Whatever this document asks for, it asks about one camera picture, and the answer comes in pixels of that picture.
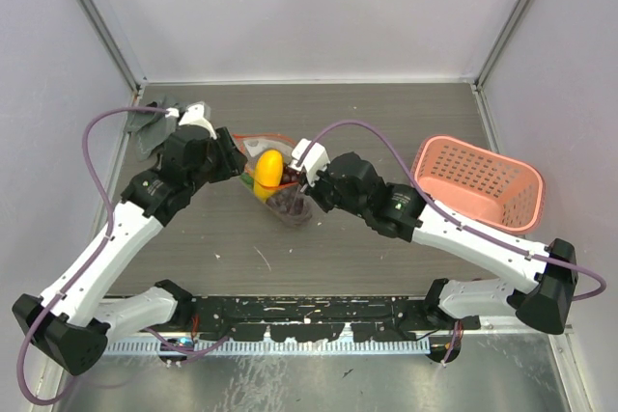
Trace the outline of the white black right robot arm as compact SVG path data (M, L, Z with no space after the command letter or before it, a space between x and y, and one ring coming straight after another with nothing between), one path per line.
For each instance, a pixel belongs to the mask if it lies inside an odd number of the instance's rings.
M446 206L432 207L414 187L384 181L354 152L308 155L301 166L305 192L323 211L344 210L382 236L445 251L493 274L479 282L435 280L423 306L432 327L469 316L515 316L546 334L564 332L578 280L570 242L517 238Z

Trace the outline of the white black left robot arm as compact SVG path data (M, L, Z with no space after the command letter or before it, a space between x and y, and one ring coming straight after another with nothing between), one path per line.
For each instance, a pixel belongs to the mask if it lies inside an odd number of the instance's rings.
M103 229L73 265L40 295L21 294L12 312L39 351L73 376L88 371L105 348L151 326L189 327L190 292L169 280L103 307L102 298L136 254L190 203L205 184L240 175L247 163L225 127L178 128L158 162L134 176L114 208L112 230Z

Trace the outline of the clear zip top bag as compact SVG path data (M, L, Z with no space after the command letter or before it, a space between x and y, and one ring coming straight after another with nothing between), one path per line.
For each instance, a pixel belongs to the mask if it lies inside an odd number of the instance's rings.
M281 134L234 134L247 163L240 175L243 185L269 211L290 227L312 218L312 207L300 192L299 175L292 168L295 141Z

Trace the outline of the green custard apple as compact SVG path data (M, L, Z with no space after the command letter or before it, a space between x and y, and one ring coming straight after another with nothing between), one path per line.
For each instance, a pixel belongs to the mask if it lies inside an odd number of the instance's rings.
M243 173L240 176L240 180L242 181L242 183L249 189L249 190L253 190L254 188L254 179L247 173Z

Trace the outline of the dark red grape bunch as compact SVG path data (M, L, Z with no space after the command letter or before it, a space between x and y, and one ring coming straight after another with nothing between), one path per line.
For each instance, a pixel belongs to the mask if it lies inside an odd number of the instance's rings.
M312 218L311 205L295 187L279 190L267 199L266 205L288 226L300 227Z

